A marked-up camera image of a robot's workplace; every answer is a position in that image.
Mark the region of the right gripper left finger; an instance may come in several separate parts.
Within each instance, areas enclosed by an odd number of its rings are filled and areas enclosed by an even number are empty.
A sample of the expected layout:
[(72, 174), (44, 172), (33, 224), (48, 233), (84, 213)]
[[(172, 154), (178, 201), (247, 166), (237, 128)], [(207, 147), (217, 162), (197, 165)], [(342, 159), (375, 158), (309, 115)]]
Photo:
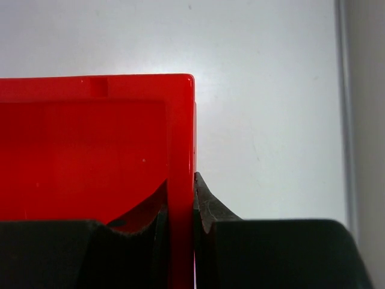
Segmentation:
[(2, 288), (167, 288), (167, 183), (115, 220), (1, 223)]

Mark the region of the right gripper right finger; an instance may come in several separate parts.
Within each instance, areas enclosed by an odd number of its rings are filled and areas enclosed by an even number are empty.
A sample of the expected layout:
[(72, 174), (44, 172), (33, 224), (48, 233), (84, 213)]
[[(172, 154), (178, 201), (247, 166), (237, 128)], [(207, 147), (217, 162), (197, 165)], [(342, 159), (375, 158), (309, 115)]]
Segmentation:
[(327, 219), (244, 220), (194, 177), (198, 288), (372, 288), (351, 234)]

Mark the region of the red plastic bin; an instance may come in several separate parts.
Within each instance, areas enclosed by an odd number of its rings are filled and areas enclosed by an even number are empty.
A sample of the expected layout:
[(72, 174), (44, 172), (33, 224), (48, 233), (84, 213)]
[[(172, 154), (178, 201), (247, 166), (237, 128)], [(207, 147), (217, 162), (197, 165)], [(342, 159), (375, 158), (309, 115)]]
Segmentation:
[(108, 223), (166, 182), (171, 288), (192, 288), (190, 74), (1, 79), (1, 220)]

